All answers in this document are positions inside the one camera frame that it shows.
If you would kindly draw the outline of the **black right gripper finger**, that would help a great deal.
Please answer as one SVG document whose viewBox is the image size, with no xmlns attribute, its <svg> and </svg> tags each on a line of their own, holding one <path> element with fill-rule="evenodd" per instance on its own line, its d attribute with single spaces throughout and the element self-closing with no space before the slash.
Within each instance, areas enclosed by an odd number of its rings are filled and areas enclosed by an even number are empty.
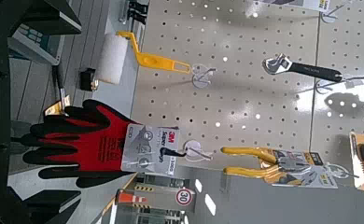
<svg viewBox="0 0 364 224">
<path fill-rule="evenodd" d="M 67 0 L 34 0 L 21 22 L 44 35 L 79 35 L 82 31 Z"/>
<path fill-rule="evenodd" d="M 79 190 L 44 189 L 25 199 L 33 224 L 66 224 L 81 201 Z"/>
</svg>

